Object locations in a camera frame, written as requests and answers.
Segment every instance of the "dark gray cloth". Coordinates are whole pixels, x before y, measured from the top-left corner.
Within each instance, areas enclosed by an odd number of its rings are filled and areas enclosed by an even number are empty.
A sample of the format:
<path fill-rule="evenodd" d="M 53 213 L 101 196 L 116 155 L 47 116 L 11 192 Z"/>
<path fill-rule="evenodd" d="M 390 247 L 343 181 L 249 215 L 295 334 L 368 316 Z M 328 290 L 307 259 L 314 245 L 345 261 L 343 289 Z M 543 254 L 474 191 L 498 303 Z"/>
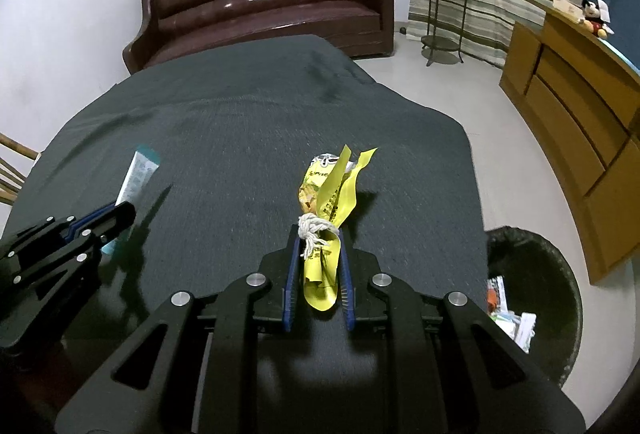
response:
<path fill-rule="evenodd" d="M 283 248 L 310 160 L 345 143 L 356 154 L 379 148 L 358 177 L 356 248 L 418 291 L 483 302 L 486 240 L 463 128 L 313 36 L 197 53 L 114 86 L 51 142 L 7 233 L 112 201 L 136 147 L 153 148 L 161 166 L 127 256 L 103 263 L 103 286 L 67 332 L 122 338 L 172 292 L 220 291 Z M 303 407 L 308 432 L 379 431 L 382 351 L 349 340 L 341 313 L 302 315 L 295 340 L 261 342 L 260 430 L 300 432 Z M 327 408 L 339 422 L 327 425 Z"/>

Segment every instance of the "crumpled wrapper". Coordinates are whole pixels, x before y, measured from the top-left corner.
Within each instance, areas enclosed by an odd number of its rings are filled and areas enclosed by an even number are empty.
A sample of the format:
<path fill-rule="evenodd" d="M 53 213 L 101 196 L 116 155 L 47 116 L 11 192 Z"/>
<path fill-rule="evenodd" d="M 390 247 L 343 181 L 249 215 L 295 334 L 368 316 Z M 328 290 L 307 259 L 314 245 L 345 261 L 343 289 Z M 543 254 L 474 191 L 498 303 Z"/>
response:
<path fill-rule="evenodd" d="M 302 212 L 330 221 L 339 228 L 356 206 L 356 179 L 367 167 L 375 149 L 360 153 L 357 162 L 349 161 L 351 150 L 345 145 L 340 156 L 316 156 L 298 190 Z M 322 231 L 327 246 L 316 246 L 305 259 L 304 294 L 306 301 L 320 311 L 330 309 L 337 300 L 336 274 L 340 257 L 340 238 Z"/>

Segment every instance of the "trash bin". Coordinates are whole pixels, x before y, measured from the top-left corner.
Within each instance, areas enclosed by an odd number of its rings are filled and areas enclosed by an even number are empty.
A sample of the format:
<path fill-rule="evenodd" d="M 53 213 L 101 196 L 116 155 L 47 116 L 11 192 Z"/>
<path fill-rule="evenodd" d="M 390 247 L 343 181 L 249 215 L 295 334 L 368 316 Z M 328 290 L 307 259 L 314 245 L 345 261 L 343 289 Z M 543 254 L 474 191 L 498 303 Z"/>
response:
<path fill-rule="evenodd" d="M 582 300 L 574 272 L 548 240 L 518 228 L 488 231 L 487 254 L 489 278 L 504 278 L 509 309 L 516 315 L 537 315 L 529 356 L 562 386 L 582 337 Z"/>

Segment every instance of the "mickey mouse plush toy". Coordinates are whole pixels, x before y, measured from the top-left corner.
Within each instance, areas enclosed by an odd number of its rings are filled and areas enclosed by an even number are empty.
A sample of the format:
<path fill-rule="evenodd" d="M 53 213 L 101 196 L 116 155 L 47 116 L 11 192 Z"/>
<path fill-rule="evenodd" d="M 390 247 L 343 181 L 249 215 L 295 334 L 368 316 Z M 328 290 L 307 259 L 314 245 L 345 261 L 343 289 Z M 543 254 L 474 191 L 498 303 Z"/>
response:
<path fill-rule="evenodd" d="M 607 34 L 613 35 L 613 30 L 607 25 L 611 22 L 609 7 L 603 0 L 598 0 L 597 4 L 593 1 L 582 0 L 582 13 L 584 15 L 578 22 L 594 36 L 607 39 Z"/>

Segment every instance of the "metal screw head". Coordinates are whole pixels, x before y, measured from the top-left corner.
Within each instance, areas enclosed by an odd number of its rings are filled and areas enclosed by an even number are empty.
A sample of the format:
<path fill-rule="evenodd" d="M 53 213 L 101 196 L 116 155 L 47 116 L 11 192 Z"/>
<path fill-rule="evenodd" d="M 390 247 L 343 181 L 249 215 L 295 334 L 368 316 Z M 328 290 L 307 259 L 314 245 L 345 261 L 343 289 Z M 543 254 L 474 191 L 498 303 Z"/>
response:
<path fill-rule="evenodd" d="M 185 291 L 177 291 L 171 296 L 171 304 L 174 306 L 184 306 L 191 300 L 191 295 Z"/>
<path fill-rule="evenodd" d="M 261 286 L 266 280 L 267 278 L 263 274 L 256 272 L 246 278 L 246 283 L 249 286 Z"/>
<path fill-rule="evenodd" d="M 391 276 L 386 273 L 377 273 L 373 276 L 371 282 L 376 286 L 389 286 L 391 284 Z"/>
<path fill-rule="evenodd" d="M 468 299 L 466 295 L 461 291 L 452 291 L 449 293 L 449 302 L 453 304 L 453 306 L 464 306 Z"/>

